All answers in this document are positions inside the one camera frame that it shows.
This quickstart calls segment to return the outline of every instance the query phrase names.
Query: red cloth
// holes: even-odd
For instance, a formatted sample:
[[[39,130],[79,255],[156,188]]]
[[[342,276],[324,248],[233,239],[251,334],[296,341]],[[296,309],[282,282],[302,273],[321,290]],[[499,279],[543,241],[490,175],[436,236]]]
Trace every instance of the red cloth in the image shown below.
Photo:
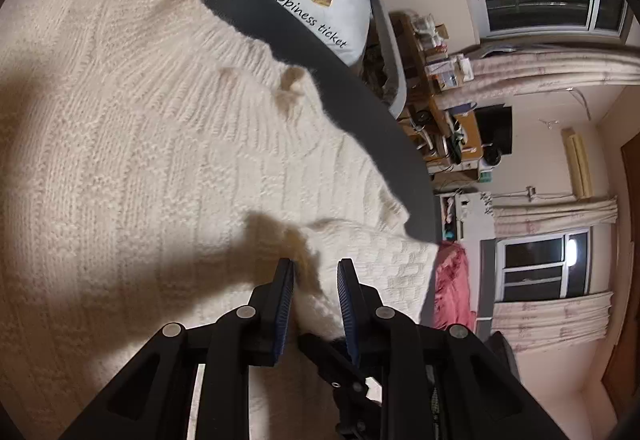
[[[442,242],[436,255],[434,328],[460,323],[469,330],[476,326],[476,313],[469,304],[469,262],[459,243]]]

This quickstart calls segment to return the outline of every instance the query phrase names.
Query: curtain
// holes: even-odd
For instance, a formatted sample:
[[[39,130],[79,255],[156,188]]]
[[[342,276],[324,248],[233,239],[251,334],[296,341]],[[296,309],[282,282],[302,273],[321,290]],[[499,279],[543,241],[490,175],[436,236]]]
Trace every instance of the curtain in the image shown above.
[[[623,50],[514,52],[472,61],[475,79],[436,96],[442,109],[515,94],[640,84],[640,56]]]
[[[492,331],[500,330],[514,352],[540,352],[602,339],[609,323],[611,295],[496,303]]]
[[[593,202],[494,206],[496,238],[541,235],[595,224],[613,224],[617,217],[615,197]]]

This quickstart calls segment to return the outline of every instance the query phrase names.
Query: silver screw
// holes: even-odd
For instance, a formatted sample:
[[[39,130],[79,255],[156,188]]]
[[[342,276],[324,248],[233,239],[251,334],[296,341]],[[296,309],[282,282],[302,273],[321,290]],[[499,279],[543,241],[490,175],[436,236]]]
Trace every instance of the silver screw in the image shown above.
[[[180,332],[182,332],[182,327],[177,323],[169,323],[162,327],[162,335],[165,337],[176,337]]]
[[[455,337],[456,339],[464,339],[469,335],[469,330],[464,325],[453,325],[449,329],[449,333],[451,337]]]
[[[376,308],[376,315],[380,319],[391,319],[394,315],[396,315],[396,311],[388,306],[379,306]]]
[[[249,319],[255,315],[255,308],[249,305],[241,306],[236,310],[236,315],[241,319]]]

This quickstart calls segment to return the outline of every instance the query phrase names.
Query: white knitted sweater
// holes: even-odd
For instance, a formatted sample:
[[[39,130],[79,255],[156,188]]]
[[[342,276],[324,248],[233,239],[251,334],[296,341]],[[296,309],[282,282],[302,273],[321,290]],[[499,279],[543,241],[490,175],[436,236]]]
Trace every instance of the white knitted sweater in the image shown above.
[[[436,246],[404,236],[310,75],[201,0],[6,0],[0,41],[0,400],[29,440],[166,322],[245,304],[281,256],[300,327],[342,333],[342,257],[417,318]],[[293,344],[251,385],[252,439],[334,435]]]

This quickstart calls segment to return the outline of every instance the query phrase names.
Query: sweater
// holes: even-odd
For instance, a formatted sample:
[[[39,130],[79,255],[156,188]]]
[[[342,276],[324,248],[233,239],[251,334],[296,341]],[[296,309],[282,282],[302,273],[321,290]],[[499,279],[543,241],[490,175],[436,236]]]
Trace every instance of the sweater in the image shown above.
[[[214,322],[297,263],[295,330],[342,335],[336,263],[416,319],[436,246],[312,77],[202,0],[0,10],[0,400],[53,439],[167,322]],[[333,438],[289,343],[252,369],[252,439]]]

